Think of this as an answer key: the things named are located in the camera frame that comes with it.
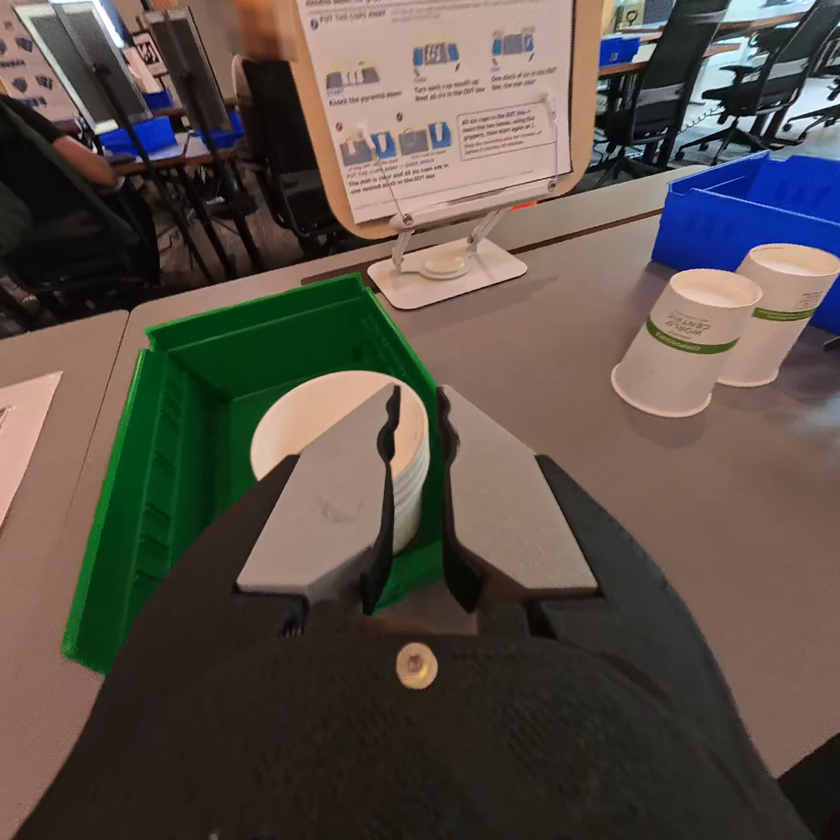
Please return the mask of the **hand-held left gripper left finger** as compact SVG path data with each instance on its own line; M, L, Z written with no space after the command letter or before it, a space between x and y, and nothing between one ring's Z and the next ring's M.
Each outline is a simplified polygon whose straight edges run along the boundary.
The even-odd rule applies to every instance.
M239 572L247 595L375 611L392 569L391 461L399 385L355 407L292 460L275 506Z

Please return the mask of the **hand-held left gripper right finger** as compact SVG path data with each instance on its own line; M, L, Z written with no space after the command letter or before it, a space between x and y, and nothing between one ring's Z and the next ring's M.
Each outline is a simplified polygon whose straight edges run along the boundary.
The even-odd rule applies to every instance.
M450 385L437 389L443 563L467 612L591 596L597 582L542 468L522 441Z

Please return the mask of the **stack of nested white cups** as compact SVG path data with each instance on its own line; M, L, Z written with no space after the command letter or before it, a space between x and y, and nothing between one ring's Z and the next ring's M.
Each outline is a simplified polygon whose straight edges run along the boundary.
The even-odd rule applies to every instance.
M281 460L299 454L317 437L378 391L399 386L400 419L392 459L394 554L414 539L422 518L422 495L431 462L429 421L419 395L395 377L374 371L341 371L303 382L283 395L260 419L249 460L257 480Z

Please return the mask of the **green plastic bin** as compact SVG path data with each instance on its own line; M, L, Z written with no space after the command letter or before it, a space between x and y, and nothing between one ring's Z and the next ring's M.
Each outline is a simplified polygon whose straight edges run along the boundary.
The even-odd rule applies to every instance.
M358 273L147 329L93 515L61 653L105 676L183 553L255 483L250 442L272 404L339 371L407 383L429 419L433 464L418 534L378 606L443 573L437 384Z

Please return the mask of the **white paper cup green band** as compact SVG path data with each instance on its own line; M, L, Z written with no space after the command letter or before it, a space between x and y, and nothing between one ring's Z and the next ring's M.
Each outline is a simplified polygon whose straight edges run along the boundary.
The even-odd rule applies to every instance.
M674 274L611 372L615 394L658 417L703 412L762 296L760 286L739 273Z
M738 273L762 297L717 382L740 388L772 383L795 342L839 273L839 259L818 248L793 244L754 247Z

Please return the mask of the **white paper sheet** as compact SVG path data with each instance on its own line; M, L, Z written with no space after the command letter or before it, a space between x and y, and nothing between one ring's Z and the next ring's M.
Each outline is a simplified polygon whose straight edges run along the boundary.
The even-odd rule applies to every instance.
M1 388L1 523L35 452L62 371Z

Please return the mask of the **large blue plastic bin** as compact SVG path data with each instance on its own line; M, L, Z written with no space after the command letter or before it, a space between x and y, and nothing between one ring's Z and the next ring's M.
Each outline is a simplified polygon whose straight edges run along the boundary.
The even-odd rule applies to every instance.
M651 260L735 271L750 249L812 247L839 256L839 161L760 152L672 181Z

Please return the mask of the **black office chair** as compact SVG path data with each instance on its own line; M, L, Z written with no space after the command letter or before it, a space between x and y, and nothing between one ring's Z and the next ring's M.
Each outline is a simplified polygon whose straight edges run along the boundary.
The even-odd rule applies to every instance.
M339 247L346 231L329 205L290 65L236 54L232 62L246 163L269 215L309 259Z
M595 119L606 140L605 159L590 169L614 181L665 172L683 125L704 56L729 1L679 1L654 52Z
M776 131L801 95L812 64L838 19L838 1L815 2L791 35L770 51L760 68L730 67L734 78L721 94L721 105L733 123L724 134L713 163L731 144L748 146L751 151L777 147Z

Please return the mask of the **grey panel on tripod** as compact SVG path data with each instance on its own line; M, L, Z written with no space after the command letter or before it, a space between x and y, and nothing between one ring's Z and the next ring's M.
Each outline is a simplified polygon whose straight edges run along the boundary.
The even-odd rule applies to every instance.
M143 19L174 83L185 115L211 156L227 210L251 267L259 272L265 268L264 260L250 232L232 172L223 160L214 136L214 132L232 130L233 124L194 15L189 7L154 7L147 3Z
M93 2L32 3L15 6L14 12L97 137L116 128L129 135L142 162L142 173L155 184L198 269L211 282L213 275L188 223L135 128L150 120L152 113L113 41L104 14Z

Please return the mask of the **wooden office desk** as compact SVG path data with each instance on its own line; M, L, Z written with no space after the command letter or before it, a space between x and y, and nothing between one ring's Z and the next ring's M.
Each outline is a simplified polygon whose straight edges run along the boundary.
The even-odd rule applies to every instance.
M733 18L724 20L718 27L716 35L712 38L712 42L721 39L734 39L736 37L746 37L761 30L774 28L780 25L789 25L798 22L805 15L807 11L806 6L800 6L796 9L793 7L786 8L784 13L780 13L780 7L771 7L770 10L763 10L757 17L754 18ZM631 36L638 35L639 50L633 57L633 60L622 64L615 64L611 66L604 66L598 70L598 79L608 79L611 77L619 77L638 73L649 62L653 55L653 50L643 49L643 45L654 44L659 41L662 33L665 31L665 24L651 27L635 28L631 32Z

